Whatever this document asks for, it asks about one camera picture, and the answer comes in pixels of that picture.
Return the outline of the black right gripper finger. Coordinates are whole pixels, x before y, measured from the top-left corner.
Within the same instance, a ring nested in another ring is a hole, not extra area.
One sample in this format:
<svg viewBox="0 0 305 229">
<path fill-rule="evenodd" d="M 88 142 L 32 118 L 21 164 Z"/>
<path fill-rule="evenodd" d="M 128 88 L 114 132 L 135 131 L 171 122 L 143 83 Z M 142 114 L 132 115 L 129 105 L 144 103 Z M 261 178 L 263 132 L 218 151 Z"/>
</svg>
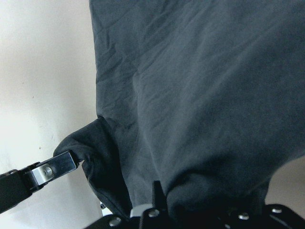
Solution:
<svg viewBox="0 0 305 229">
<path fill-rule="evenodd" d="M 167 212 L 167 200 L 160 181 L 153 181 L 152 187 L 152 208 Z"/>
</svg>

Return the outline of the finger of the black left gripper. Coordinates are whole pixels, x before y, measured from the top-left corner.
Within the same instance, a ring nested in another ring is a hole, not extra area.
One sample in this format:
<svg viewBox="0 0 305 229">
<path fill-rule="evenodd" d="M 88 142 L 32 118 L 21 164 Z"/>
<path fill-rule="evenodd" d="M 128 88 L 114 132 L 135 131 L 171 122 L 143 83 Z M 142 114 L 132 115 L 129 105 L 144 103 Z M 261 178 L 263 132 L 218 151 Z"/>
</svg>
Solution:
<svg viewBox="0 0 305 229">
<path fill-rule="evenodd" d="M 49 182 L 77 169 L 77 161 L 72 151 L 66 151 L 43 162 L 34 163 L 25 168 L 23 177 L 30 191 L 38 191 Z"/>
</svg>

